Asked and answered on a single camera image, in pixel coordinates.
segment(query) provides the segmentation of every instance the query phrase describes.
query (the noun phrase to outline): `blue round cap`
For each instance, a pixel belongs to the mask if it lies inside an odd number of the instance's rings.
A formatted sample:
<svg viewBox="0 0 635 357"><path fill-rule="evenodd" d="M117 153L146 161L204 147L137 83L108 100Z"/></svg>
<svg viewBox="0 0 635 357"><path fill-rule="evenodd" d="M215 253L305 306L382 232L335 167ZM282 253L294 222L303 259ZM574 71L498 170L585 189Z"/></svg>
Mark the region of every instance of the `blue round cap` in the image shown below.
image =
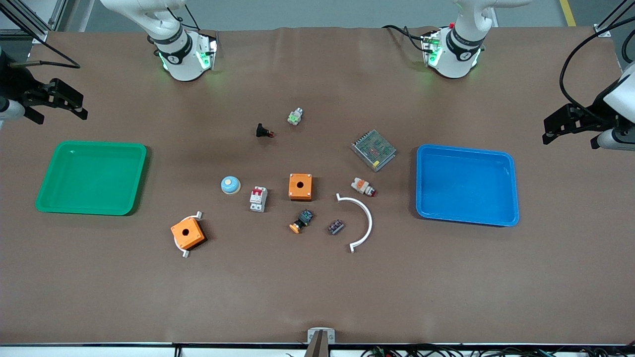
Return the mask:
<svg viewBox="0 0 635 357"><path fill-rule="evenodd" d="M226 194L235 194L240 191L240 181L233 176L227 176L220 182L220 189Z"/></svg>

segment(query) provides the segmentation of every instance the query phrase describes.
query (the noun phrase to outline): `yellow floor line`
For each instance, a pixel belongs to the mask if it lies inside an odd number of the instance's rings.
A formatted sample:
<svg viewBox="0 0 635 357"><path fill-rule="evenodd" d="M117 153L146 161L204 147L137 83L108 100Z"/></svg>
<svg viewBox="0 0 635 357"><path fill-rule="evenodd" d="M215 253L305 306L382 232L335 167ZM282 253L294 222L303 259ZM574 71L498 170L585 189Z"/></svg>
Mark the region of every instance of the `yellow floor line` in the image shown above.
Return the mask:
<svg viewBox="0 0 635 357"><path fill-rule="evenodd" d="M569 6L569 1L560 0L560 7L562 7L562 12L565 14L566 25L575 26L575 19L573 18L573 13L571 12L571 6Z"/></svg>

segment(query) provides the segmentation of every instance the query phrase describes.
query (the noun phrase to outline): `green tray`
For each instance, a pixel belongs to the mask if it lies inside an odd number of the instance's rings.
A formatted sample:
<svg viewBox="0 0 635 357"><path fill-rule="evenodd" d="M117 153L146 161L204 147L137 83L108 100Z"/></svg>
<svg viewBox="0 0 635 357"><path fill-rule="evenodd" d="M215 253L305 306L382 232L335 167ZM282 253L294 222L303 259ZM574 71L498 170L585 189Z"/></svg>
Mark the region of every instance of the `green tray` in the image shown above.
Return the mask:
<svg viewBox="0 0 635 357"><path fill-rule="evenodd" d="M132 211L147 149L142 144L60 143L37 195L42 212L122 216Z"/></svg>

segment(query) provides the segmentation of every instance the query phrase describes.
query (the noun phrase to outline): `tabletop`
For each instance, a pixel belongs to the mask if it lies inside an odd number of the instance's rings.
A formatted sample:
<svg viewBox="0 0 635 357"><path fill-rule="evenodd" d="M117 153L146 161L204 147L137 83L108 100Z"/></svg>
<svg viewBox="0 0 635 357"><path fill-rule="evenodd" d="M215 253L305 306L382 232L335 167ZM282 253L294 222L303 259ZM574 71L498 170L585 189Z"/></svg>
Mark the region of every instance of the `tabletop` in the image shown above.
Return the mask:
<svg viewBox="0 0 635 357"><path fill-rule="evenodd" d="M385 29L221 32L215 71L180 83L145 34L51 33L82 68L32 72L83 93L89 116L43 109L44 125L0 131L0 342L293 342L314 326L339 342L629 342L634 156L592 150L591 133L541 139L566 102L561 66L590 34L492 29L479 64L451 80ZM60 60L43 46L32 58ZM589 104L619 74L611 40L596 39L566 83ZM305 114L291 126L297 107ZM256 138L258 123L277 136ZM398 150L378 173L350 149L372 129ZM147 147L131 215L36 210L64 140ZM422 144L509 153L518 225L422 219ZM314 176L313 201L288 199L290 173ZM227 175L241 180L235 196L220 190ZM354 192L354 177L377 196ZM265 213L249 211L256 185L269 190ZM338 192L373 214L353 254L366 217ZM305 208L312 225L293 234ZM170 227L197 211L209 240L184 259ZM330 236L335 219L346 228Z"/></svg>

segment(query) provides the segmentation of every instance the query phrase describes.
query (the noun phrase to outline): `orange box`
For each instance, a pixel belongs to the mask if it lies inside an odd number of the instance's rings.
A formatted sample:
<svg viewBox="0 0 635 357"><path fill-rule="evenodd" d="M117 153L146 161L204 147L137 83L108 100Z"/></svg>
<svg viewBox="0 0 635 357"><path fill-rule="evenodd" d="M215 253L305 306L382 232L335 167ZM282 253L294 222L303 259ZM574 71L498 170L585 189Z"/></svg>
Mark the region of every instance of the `orange box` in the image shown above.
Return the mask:
<svg viewBox="0 0 635 357"><path fill-rule="evenodd" d="M194 217L182 220L172 226L171 230L181 249L190 250L205 240L205 235Z"/></svg>
<svg viewBox="0 0 635 357"><path fill-rule="evenodd" d="M289 198L294 201L313 199L313 176L310 173L292 173L289 175Z"/></svg>

